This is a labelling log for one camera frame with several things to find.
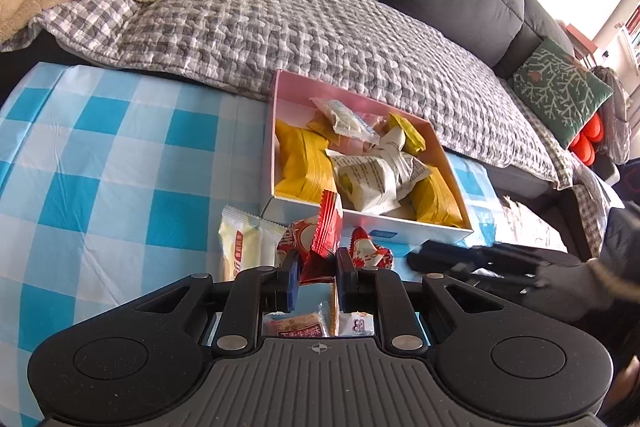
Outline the small red white packet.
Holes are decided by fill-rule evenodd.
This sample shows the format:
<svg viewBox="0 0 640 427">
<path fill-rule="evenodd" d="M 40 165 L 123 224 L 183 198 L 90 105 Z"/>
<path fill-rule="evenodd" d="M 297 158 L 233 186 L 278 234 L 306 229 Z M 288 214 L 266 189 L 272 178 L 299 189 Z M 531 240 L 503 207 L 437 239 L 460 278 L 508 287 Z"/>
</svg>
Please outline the small red white packet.
<svg viewBox="0 0 640 427">
<path fill-rule="evenodd" d="M 361 227 L 352 231 L 348 253 L 352 264 L 357 269 L 393 269 L 392 252 L 386 247 L 376 245 L 371 236 Z"/>
</svg>

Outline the pink clear snack packet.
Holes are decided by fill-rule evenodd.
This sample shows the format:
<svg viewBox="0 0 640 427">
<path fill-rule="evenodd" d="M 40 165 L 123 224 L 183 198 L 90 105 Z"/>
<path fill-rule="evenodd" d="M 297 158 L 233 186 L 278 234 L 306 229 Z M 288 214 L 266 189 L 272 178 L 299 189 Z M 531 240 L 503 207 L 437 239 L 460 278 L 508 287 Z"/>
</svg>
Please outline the pink clear snack packet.
<svg viewBox="0 0 640 427">
<path fill-rule="evenodd" d="M 291 315 L 271 313 L 262 320 L 262 335 L 273 337 L 321 338 L 328 335 L 320 313 Z"/>
</svg>

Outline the cream yellow snack packet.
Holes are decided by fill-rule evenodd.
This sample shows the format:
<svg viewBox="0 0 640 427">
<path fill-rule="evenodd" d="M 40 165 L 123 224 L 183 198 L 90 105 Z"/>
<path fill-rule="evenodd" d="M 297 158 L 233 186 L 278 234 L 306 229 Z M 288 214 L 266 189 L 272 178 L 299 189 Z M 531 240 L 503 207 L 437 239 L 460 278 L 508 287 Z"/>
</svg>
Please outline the cream yellow snack packet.
<svg viewBox="0 0 640 427">
<path fill-rule="evenodd" d="M 285 227 L 231 206 L 222 210 L 218 236 L 222 248 L 222 279 L 232 281 L 243 270 L 275 267 Z"/>
</svg>

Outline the red white snack packet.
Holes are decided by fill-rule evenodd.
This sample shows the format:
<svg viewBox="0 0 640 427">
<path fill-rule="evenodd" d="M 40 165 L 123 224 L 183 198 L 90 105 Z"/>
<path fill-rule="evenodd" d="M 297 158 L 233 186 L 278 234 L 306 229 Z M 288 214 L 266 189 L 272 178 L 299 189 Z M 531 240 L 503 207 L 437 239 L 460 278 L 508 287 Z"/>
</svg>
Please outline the red white snack packet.
<svg viewBox="0 0 640 427">
<path fill-rule="evenodd" d="M 343 206 L 340 194 L 324 190 L 315 216 L 292 222 L 276 248 L 277 265 L 290 251 L 298 252 L 299 283 L 311 284 L 334 277 L 335 253 L 340 248 Z"/>
</svg>

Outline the large yellow packet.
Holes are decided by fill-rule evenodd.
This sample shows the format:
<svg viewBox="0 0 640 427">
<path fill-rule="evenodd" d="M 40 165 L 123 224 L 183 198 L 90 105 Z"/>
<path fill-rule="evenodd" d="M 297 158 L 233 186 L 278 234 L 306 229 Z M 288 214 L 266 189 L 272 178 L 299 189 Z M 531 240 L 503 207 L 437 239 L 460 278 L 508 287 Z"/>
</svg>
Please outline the large yellow packet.
<svg viewBox="0 0 640 427">
<path fill-rule="evenodd" d="M 336 191 L 333 166 L 326 156 L 327 139 L 280 119 L 276 135 L 282 179 L 274 186 L 274 194 L 319 204 L 324 191 Z"/>
<path fill-rule="evenodd" d="M 428 167 L 430 173 L 419 181 L 409 194 L 416 213 L 416 221 L 443 225 L 450 228 L 464 228 L 462 213 L 445 179 L 435 166 Z"/>
</svg>

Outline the white green snack packet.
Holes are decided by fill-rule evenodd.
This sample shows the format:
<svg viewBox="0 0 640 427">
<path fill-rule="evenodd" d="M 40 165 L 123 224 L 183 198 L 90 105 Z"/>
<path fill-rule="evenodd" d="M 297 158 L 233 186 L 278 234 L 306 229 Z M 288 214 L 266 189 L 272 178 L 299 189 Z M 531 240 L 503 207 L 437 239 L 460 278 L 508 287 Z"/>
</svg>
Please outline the white green snack packet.
<svg viewBox="0 0 640 427">
<path fill-rule="evenodd" d="M 379 216 L 401 206 L 396 199 L 394 175 L 383 159 L 368 155 L 344 155 L 326 150 L 335 182 L 355 210 Z"/>
</svg>

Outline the small yellow packet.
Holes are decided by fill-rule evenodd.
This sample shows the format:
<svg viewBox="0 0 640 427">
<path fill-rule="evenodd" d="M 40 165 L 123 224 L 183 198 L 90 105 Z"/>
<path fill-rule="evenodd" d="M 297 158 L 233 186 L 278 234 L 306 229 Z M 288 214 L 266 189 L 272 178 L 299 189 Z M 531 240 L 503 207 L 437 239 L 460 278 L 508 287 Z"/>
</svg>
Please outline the small yellow packet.
<svg viewBox="0 0 640 427">
<path fill-rule="evenodd" d="M 405 144 L 402 149 L 406 153 L 418 156 L 426 151 L 426 142 L 423 135 L 418 129 L 416 129 L 416 127 L 413 126 L 413 123 L 408 121 L 404 116 L 397 113 L 390 113 L 390 116 L 388 116 L 387 127 L 388 129 L 398 127 L 402 132 L 404 132 Z"/>
</svg>

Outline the yellow orange packet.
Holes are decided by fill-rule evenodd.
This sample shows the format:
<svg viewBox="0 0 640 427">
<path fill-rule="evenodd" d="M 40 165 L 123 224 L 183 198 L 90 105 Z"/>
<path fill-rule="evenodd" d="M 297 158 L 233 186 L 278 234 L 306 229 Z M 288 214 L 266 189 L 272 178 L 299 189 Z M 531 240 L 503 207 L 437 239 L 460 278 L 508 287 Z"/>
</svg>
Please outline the yellow orange packet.
<svg viewBox="0 0 640 427">
<path fill-rule="evenodd" d="M 338 334 L 340 307 L 334 282 L 317 282 L 299 288 L 295 311 L 298 314 L 319 313 L 329 336 Z"/>
</svg>

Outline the white printed snack packet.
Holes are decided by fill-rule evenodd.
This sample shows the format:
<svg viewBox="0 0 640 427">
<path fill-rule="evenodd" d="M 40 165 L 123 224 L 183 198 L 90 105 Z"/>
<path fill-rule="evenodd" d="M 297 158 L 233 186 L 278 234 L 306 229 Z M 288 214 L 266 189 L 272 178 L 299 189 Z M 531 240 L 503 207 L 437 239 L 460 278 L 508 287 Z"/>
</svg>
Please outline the white printed snack packet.
<svg viewBox="0 0 640 427">
<path fill-rule="evenodd" d="M 431 169 L 420 159 L 404 151 L 406 134 L 401 127 L 393 127 L 383 135 L 378 144 L 367 151 L 368 156 L 383 159 L 390 166 L 396 186 L 396 199 L 410 194 L 416 184 L 429 176 Z"/>
</svg>

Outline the floral fabric bag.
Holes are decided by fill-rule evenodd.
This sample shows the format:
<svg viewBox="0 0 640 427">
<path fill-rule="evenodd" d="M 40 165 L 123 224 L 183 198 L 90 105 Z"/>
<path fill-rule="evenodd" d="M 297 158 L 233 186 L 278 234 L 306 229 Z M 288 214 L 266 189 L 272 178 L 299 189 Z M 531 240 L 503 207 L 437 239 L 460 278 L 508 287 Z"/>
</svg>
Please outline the floral fabric bag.
<svg viewBox="0 0 640 427">
<path fill-rule="evenodd" d="M 552 249 L 567 253 L 561 234 L 521 202 L 499 198 L 502 215 L 497 221 L 496 242 Z"/>
</svg>

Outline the pink white cardboard box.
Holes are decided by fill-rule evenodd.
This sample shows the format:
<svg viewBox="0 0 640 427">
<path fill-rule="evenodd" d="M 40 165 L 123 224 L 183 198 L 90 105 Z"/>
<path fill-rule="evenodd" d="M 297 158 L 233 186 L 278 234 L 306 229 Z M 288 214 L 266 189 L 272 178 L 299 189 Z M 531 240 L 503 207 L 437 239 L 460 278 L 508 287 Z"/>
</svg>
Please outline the pink white cardboard box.
<svg viewBox="0 0 640 427">
<path fill-rule="evenodd" d="M 472 232 L 454 169 L 432 125 L 318 80 L 279 70 L 265 130 L 262 217 L 315 215 L 322 191 L 341 196 L 344 234 L 419 245 Z"/>
</svg>

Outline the red object at right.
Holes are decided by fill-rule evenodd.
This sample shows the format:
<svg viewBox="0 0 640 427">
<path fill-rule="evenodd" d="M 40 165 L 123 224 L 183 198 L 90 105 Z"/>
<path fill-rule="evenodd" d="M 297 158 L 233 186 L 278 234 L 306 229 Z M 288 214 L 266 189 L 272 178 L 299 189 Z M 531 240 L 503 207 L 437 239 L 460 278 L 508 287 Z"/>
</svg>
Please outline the red object at right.
<svg viewBox="0 0 640 427">
<path fill-rule="evenodd" d="M 598 113 L 595 113 L 570 142 L 568 149 L 587 167 L 596 160 L 599 144 L 604 138 L 604 126 Z"/>
</svg>

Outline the green patterned cushion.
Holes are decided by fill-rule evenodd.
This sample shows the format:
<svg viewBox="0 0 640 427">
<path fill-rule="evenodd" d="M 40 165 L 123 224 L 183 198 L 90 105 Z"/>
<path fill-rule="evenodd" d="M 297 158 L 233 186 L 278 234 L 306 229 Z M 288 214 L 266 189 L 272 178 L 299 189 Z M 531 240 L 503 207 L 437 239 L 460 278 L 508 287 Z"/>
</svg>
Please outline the green patterned cushion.
<svg viewBox="0 0 640 427">
<path fill-rule="evenodd" d="M 613 90 L 545 38 L 514 72 L 510 85 L 516 95 L 567 148 Z"/>
</svg>

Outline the blue checkered tablecloth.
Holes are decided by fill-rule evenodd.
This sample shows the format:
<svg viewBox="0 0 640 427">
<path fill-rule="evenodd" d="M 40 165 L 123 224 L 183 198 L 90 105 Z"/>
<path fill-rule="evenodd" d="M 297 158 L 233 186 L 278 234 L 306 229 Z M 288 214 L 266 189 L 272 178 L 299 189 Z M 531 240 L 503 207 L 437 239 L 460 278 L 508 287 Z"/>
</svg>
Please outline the blue checkered tablecloth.
<svg viewBox="0 0 640 427">
<path fill-rule="evenodd" d="M 196 272 L 224 208 L 260 215 L 269 106 L 198 84 L 41 63 L 1 109 L 1 419 L 50 335 Z"/>
</svg>

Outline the grey checkered quilt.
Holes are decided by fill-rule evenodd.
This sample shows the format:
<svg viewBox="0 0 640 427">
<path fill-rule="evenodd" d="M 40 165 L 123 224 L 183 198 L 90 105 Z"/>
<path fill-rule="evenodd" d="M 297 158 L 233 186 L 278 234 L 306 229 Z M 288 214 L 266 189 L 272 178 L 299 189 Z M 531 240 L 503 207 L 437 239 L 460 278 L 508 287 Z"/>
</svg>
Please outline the grey checkered quilt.
<svg viewBox="0 0 640 427">
<path fill-rule="evenodd" d="M 263 100 L 277 70 L 321 80 L 428 120 L 440 143 L 571 188 L 591 254 L 612 200 L 562 150 L 506 80 L 420 20 L 374 0 L 73 0 L 2 43 L 41 31 L 96 64 L 167 72 Z"/>
</svg>

